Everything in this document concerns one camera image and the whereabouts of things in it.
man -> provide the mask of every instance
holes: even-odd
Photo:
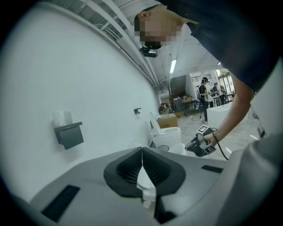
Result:
[[[196,98],[200,100],[199,86],[196,87],[195,92],[196,92]]]
[[[164,103],[161,103],[158,112],[160,115],[165,115],[169,113],[169,109],[165,107]]]
[[[253,98],[252,90],[262,87],[279,58],[279,48],[272,42],[277,39],[275,43],[279,43],[278,37],[270,35],[271,27],[276,28],[278,21],[272,20],[275,16],[270,13],[263,18],[263,7],[269,7],[266,4],[257,5],[262,10],[249,10],[248,4],[240,5],[241,1],[235,0],[160,2],[138,13],[134,19],[141,41],[147,47],[158,49],[187,24],[191,35],[232,74],[237,94],[229,114],[214,133],[220,141],[245,117]],[[268,29],[262,29],[264,22],[268,22]],[[204,138],[213,145],[217,143],[212,134]]]
[[[216,88],[216,90],[217,90],[216,93],[217,93],[217,95],[219,95],[219,98],[221,100],[221,105],[224,105],[225,104],[225,102],[224,102],[225,95],[224,95],[224,93],[222,93],[220,85],[218,85],[217,83],[214,83],[214,87]]]
[[[199,86],[199,93],[200,93],[200,102],[203,105],[203,112],[204,112],[204,123],[207,123],[207,108],[208,108],[208,92],[206,88],[206,84],[208,82],[207,77],[203,77],[202,83]]]

ceiling pipe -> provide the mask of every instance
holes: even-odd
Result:
[[[60,6],[54,5],[52,3],[48,3],[48,2],[38,2],[36,4],[36,6],[42,7],[42,8],[48,8],[48,9],[53,9],[56,10],[57,12],[60,12],[76,21],[79,21],[83,24],[85,24],[87,27],[91,27],[93,30],[95,30],[96,32],[98,32],[99,34],[101,34],[105,39],[107,39],[109,42],[111,42],[114,46],[116,46],[134,65],[135,67],[151,82],[152,86],[154,86],[155,84],[152,82],[152,80],[140,69],[140,67],[136,64],[136,62],[134,62],[121,48],[120,46],[114,42],[109,36],[107,36],[104,32],[102,32],[99,28],[97,28],[96,26],[94,26],[92,23],[90,23],[89,21],[85,20],[84,18],[82,18],[81,16],[67,10],[64,9]]]
[[[108,22],[110,22],[110,24],[126,39],[126,41],[128,42],[128,44],[131,46],[131,48],[135,51],[135,53],[137,54],[137,57],[141,60],[141,62],[145,65],[146,70],[149,72],[149,75],[154,83],[154,85],[156,85],[157,83],[154,81],[154,77],[152,75],[152,73],[150,73],[149,67],[145,62],[145,59],[142,57],[142,55],[140,54],[138,48],[136,47],[136,45],[134,44],[134,42],[130,39],[130,37],[128,36],[128,34],[120,27],[120,25],[107,13],[105,12],[98,4],[96,4],[93,1],[89,1],[87,2],[87,5],[95,12],[97,12],[98,14],[100,14],[102,17],[104,17]]]
[[[101,30],[104,30],[109,24],[110,24],[109,22],[107,22],[106,24],[104,24],[104,25],[102,26]]]
[[[129,31],[132,30],[131,29],[131,27],[132,27],[131,23],[129,22],[127,17],[125,17],[125,15],[122,13],[122,11],[119,9],[119,7],[112,0],[101,0],[101,1],[103,1],[106,5],[108,5],[111,10],[113,10],[113,12],[119,17],[119,19],[126,25],[126,27],[127,27],[127,29]],[[136,46],[138,48],[141,48],[141,45],[139,43],[136,43]],[[159,85],[158,78],[156,76],[156,73],[154,71],[154,68],[153,68],[149,58],[145,57],[145,60],[147,61],[148,65],[149,65],[149,67],[150,67],[150,69],[151,69],[151,71],[153,73],[153,76],[155,78],[156,84]]]
[[[95,26],[98,27],[98,28],[99,28],[99,27],[103,27],[102,24],[95,24]],[[108,27],[105,27],[103,31],[104,31],[104,32],[107,31],[107,33],[108,33],[109,35],[115,36],[115,38],[116,38],[116,41],[115,41],[115,42],[116,42],[117,44],[121,45],[121,47],[123,47],[123,49],[126,50],[127,53],[131,53],[132,56],[135,56],[135,54],[134,54],[134,52],[131,50],[131,48],[130,48],[130,47],[123,41],[123,39],[120,38],[114,31],[112,31],[112,30],[111,30],[110,28],[108,28]],[[138,63],[138,65],[140,65],[143,70],[146,71],[144,65],[142,64],[142,62],[141,62],[136,56],[135,56],[134,61],[135,61],[136,63]]]

ceiling light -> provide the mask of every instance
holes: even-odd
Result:
[[[177,60],[172,60],[170,73],[173,73]]]

dark t-shirt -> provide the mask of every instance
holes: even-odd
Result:
[[[160,106],[158,112],[161,113],[162,111],[164,111],[164,106]]]
[[[205,98],[204,96],[202,96],[202,94],[205,94],[206,93],[206,87],[204,85],[200,85],[199,86],[199,93],[200,93],[200,100],[201,101],[205,101]]]
[[[224,68],[253,90],[262,87],[279,58],[279,48],[270,41],[272,34],[266,32],[272,25],[259,29],[262,20],[257,21],[255,18],[260,17],[260,14],[253,18],[250,14],[255,10],[245,14],[247,9],[236,0],[159,1],[166,5],[168,10],[198,23],[187,24],[191,35],[198,39]]]

toilet paper holder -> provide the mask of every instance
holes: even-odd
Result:
[[[139,109],[142,109],[142,108],[136,108],[136,109],[134,109],[134,114],[140,114],[140,112],[138,111]]]
[[[58,143],[64,145],[65,150],[84,142],[80,130],[82,122],[77,122],[54,129]]]

